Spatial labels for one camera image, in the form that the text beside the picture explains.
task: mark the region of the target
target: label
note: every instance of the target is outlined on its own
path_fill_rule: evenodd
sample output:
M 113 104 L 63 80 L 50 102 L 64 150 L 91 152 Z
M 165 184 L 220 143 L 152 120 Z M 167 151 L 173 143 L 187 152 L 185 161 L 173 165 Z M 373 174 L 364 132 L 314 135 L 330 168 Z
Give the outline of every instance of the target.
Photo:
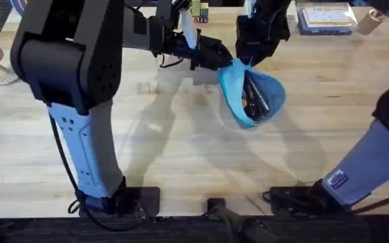
M 349 177 L 341 170 L 338 169 L 336 172 L 334 172 L 331 177 L 327 180 L 327 183 L 335 190 L 339 189 L 347 180 L 349 180 Z

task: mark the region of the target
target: cable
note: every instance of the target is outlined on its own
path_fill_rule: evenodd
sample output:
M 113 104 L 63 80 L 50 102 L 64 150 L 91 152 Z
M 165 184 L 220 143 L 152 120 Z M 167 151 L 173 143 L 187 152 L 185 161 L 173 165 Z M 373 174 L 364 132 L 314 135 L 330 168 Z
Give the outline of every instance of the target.
M 370 210 L 374 210 L 378 207 L 382 207 L 382 206 L 385 206 L 385 205 L 389 205 L 389 197 L 388 198 L 385 198 L 385 199 L 382 199 L 378 202 L 374 202 L 370 205 L 367 205 L 367 206 L 364 206 L 360 209 L 355 209 L 353 211 L 354 214 L 357 214 L 357 213 L 364 213 L 364 212 L 367 212 L 367 211 L 370 211 Z
M 136 8 L 136 10 L 138 10 L 138 11 L 140 10 L 140 8 L 141 8 L 142 5 L 143 5 L 143 1 L 144 1 L 144 0 L 142 0 L 142 1 L 140 2 L 139 6 Z
M 68 177 L 69 177 L 69 179 L 70 179 L 70 181 L 71 181 L 71 183 L 73 185 L 73 189 L 75 190 L 75 192 L 77 192 L 77 191 L 79 191 L 78 185 L 76 184 L 76 181 L 74 180 L 72 171 L 70 170 L 70 167 L 69 167 L 68 162 L 67 162 L 66 155 L 65 155 L 63 147 L 61 145 L 61 139 L 59 138 L 56 121 L 50 114 L 49 114 L 49 119 L 51 120 L 51 127 L 52 127 L 53 137 L 55 138 L 55 142 L 57 144 L 58 152 L 59 152 L 59 155 L 61 156 L 62 163 L 63 163 L 63 165 L 64 165 L 64 167 L 66 169 L 67 175 L 68 175 Z M 125 231 L 128 231 L 128 230 L 133 230 L 134 228 L 139 227 L 139 226 L 141 226 L 142 224 L 145 223 L 145 221 L 141 221 L 139 223 L 135 223 L 134 225 L 131 225 L 131 226 L 128 226 L 128 227 L 125 227 L 125 228 L 118 228 L 118 229 L 115 229 L 115 228 L 112 228 L 112 227 L 108 227 L 108 226 L 103 225 L 102 223 L 100 223 L 93 215 L 91 215 L 91 213 L 88 210 L 88 208 L 82 203 L 81 200 L 79 200 L 79 198 L 77 198 L 75 201 L 70 203 L 70 205 L 68 206 L 67 212 L 69 214 L 74 214 L 79 209 L 82 209 L 86 213 L 86 216 L 88 216 L 88 218 L 93 223 L 95 223 L 97 226 L 99 226 L 100 228 L 102 228 L 104 230 L 110 231 L 110 232 L 125 232 Z
M 175 65 L 178 65 L 178 64 L 182 63 L 182 61 L 184 61 L 184 58 L 179 57 L 178 60 L 175 61 L 174 63 L 164 65 L 164 63 L 165 63 L 165 55 L 164 55 L 164 54 L 161 54 L 161 56 L 162 56 L 161 64 L 159 65 L 159 67 L 161 67 L 161 68 L 170 68 L 170 67 L 173 67 L 173 66 L 175 66 Z
M 70 179 L 70 182 L 73 185 L 73 189 L 74 189 L 75 192 L 77 192 L 78 191 L 78 185 L 76 184 L 76 181 L 74 180 L 72 171 L 70 170 L 70 166 L 68 166 L 67 158 L 66 158 L 66 155 L 64 154 L 64 149 L 62 148 L 62 145 L 61 145 L 61 139 L 59 138 L 58 129 L 57 129 L 57 123 L 56 123 L 55 119 L 53 119 L 51 114 L 49 114 L 49 119 L 51 120 L 53 137 L 55 139 L 55 142 L 57 143 L 59 156 L 61 157 L 62 163 L 64 165 L 64 168 L 66 169 L 66 172 L 67 172 L 67 175 L 68 175 L 68 177 Z
M 297 199 L 292 198 L 292 197 L 284 197 L 284 196 L 277 195 L 277 194 L 274 195 L 274 196 L 280 197 L 281 200 L 292 201 L 296 205 L 300 205 L 302 207 L 307 207 L 307 205 L 308 205 L 307 203 L 301 202 L 300 200 L 297 200 Z M 264 192 L 262 194 L 262 198 L 264 199 L 264 201 L 266 203 L 270 204 L 272 207 L 282 208 L 279 205 L 276 205 L 271 200 L 271 194 L 269 193 L 269 191 Z M 333 218 L 337 218 L 337 217 L 349 217 L 349 216 L 357 215 L 357 214 L 360 214 L 360 213 L 365 213 L 365 212 L 368 212 L 368 211 L 371 211 L 371 210 L 374 210 L 374 209 L 377 209 L 379 207 L 383 207 L 383 206 L 386 206 L 386 205 L 389 205 L 389 197 L 385 198 L 383 200 L 380 200 L 378 202 L 374 202 L 374 203 L 372 203 L 370 205 L 361 207 L 359 209 L 355 209 L 355 210 L 351 210 L 351 211 L 344 211 L 344 212 L 341 212 L 341 213 L 330 213 L 330 214 L 325 214 L 325 215 L 311 215 L 309 213 L 295 211 L 294 208 L 292 208 L 292 209 L 285 209 L 285 210 L 288 211 L 288 213 L 294 219 L 319 220 L 319 219 L 333 219 Z
M 124 4 L 124 7 L 127 7 L 128 9 L 132 10 L 133 13 L 135 13 L 135 14 L 140 14 L 140 15 L 143 16 L 142 12 L 139 11 L 140 6 L 138 6 L 137 8 L 134 8 L 134 7 L 132 7 L 132 6 L 130 6 L 130 5 L 128 5 L 128 4 L 125 3 L 125 4 Z

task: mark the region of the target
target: wooden table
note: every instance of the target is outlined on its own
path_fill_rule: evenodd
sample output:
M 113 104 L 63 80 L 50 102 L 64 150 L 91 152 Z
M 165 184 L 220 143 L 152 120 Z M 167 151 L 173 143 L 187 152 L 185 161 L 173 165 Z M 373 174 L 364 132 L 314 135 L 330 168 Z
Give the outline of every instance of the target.
M 354 11 L 361 19 L 368 9 Z M 233 54 L 237 12 L 211 8 L 201 26 Z M 19 19 L 11 13 L 0 35 L 5 65 Z M 293 33 L 256 67 L 288 95 L 280 116 L 256 130 L 236 125 L 215 72 L 191 72 L 187 61 L 160 69 L 147 51 L 123 53 L 112 124 L 118 163 L 129 185 L 161 188 L 160 215 L 199 215 L 209 197 L 241 214 L 270 214 L 259 193 L 323 177 L 362 137 L 389 87 L 389 20 L 370 36 Z M 361 205 L 387 196 L 389 182 Z M 23 82 L 0 86 L 0 217 L 65 217 L 73 200 L 45 105 Z

